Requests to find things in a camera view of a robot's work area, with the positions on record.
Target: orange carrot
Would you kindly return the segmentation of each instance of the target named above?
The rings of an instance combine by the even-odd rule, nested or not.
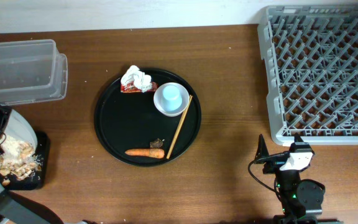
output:
[[[125,154],[130,156],[147,156],[157,159],[164,158],[163,149],[130,149],[125,152]]]

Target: plastic crate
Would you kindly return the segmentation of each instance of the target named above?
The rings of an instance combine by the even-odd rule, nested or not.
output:
[[[258,35],[273,141],[358,144],[358,6],[271,6]]]
[[[0,43],[0,104],[61,100],[67,92],[66,55],[53,40]]]

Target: wooden table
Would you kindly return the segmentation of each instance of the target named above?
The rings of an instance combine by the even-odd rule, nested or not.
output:
[[[276,196],[247,172],[262,133],[271,153],[288,148],[270,138],[266,71],[257,26],[1,34],[0,42],[53,39],[68,58],[64,100],[15,106],[51,141],[47,180],[19,192],[66,222],[250,222],[281,214]],[[201,102],[200,133],[189,150],[164,166],[139,168],[100,145],[93,111],[106,85],[130,65],[173,71]],[[321,218],[358,223],[358,146],[315,146],[301,177],[325,184]],[[262,166],[252,170],[273,185]]]

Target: white bowl being tipped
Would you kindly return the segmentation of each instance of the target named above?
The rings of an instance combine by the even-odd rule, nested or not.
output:
[[[179,89],[179,93],[181,96],[181,105],[173,111],[167,111],[166,109],[164,109],[165,108],[164,101],[166,100],[163,99],[163,94],[162,94],[163,89],[166,86],[170,86],[170,85],[177,87]],[[159,110],[159,112],[161,112],[165,116],[173,117],[182,114],[182,112],[186,109],[188,103],[189,103],[189,93],[187,92],[186,88],[183,87],[181,84],[166,83],[160,86],[154,94],[154,105]]]

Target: chopstick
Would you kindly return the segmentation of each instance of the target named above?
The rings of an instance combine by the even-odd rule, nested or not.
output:
[[[187,111],[189,110],[189,107],[190,107],[190,103],[191,103],[191,100],[193,99],[193,96],[190,95],[189,97],[189,103],[187,104],[187,107],[186,109],[184,110],[184,112],[181,114],[181,118],[180,118],[180,121],[179,121],[179,125],[178,125],[178,128],[177,128],[177,131],[175,132],[175,135],[173,136],[173,140],[172,140],[172,143],[171,143],[171,147],[169,147],[169,151],[168,151],[168,154],[167,154],[167,159],[169,159],[169,157],[171,156],[171,153],[172,153],[172,150],[173,150],[173,147],[175,146],[175,143],[178,139],[178,135],[179,135],[179,132],[181,130],[181,126],[183,125],[183,122],[185,121],[185,118],[186,118],[186,115],[187,115]]]

